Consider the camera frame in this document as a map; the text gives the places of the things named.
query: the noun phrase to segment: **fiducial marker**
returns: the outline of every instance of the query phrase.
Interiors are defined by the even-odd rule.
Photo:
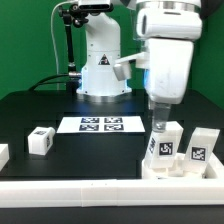
[[[195,129],[183,161],[182,169],[184,170],[184,176],[189,176],[191,173],[203,175],[219,136],[219,132],[219,129]]]
[[[153,173],[166,174],[167,168],[173,166],[175,155],[180,144],[183,128],[176,122],[167,122],[163,133],[152,131],[144,166],[153,169]]]

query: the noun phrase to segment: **blue light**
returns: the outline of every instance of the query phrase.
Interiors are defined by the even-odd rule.
[[[150,71],[148,69],[146,69],[144,71],[144,87],[146,88],[146,85],[148,83],[148,80],[149,80],[149,75],[150,75]]]

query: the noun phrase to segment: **white paper with markers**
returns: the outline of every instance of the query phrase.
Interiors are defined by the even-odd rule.
[[[57,133],[145,132],[139,116],[64,117]]]

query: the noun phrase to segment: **black cable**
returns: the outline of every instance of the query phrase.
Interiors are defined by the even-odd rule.
[[[66,83],[66,82],[44,82],[44,83],[37,83],[36,85],[33,85],[31,88],[29,88],[29,91],[35,90],[38,86],[43,86],[43,85],[49,85],[49,84],[59,84],[59,83]]]
[[[38,86],[38,85],[41,85],[42,83],[48,81],[48,80],[52,80],[52,79],[56,79],[56,78],[61,78],[61,77],[69,77],[68,74],[62,74],[62,75],[52,75],[52,76],[49,76],[47,78],[44,78],[44,79],[41,79],[39,82],[37,82],[35,85],[31,86],[28,91],[33,91],[35,90],[35,88]]]

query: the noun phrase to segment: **white block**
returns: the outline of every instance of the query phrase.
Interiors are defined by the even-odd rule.
[[[142,161],[142,179],[180,179],[180,178],[189,178],[189,179],[202,179],[203,175],[200,173],[186,172],[182,170],[182,162],[184,159],[182,153],[177,153],[173,166],[170,168],[163,169],[149,169],[145,166],[145,161]]]
[[[82,185],[82,206],[116,206],[117,181],[85,181]]]
[[[0,207],[81,207],[81,181],[12,181],[0,184]]]
[[[196,128],[189,142],[182,169],[187,172],[205,172],[220,130]]]
[[[212,153],[209,163],[205,170],[206,178],[224,179],[224,166],[219,159]]]
[[[169,168],[180,144],[183,128],[177,122],[167,122],[166,131],[152,131],[145,155],[145,165],[151,169]]]
[[[0,171],[9,160],[8,144],[0,144]]]
[[[53,128],[37,127],[29,136],[29,153],[37,155],[46,155],[50,147],[53,145],[53,136],[55,130]]]
[[[118,206],[224,204],[224,181],[176,178],[118,182]]]

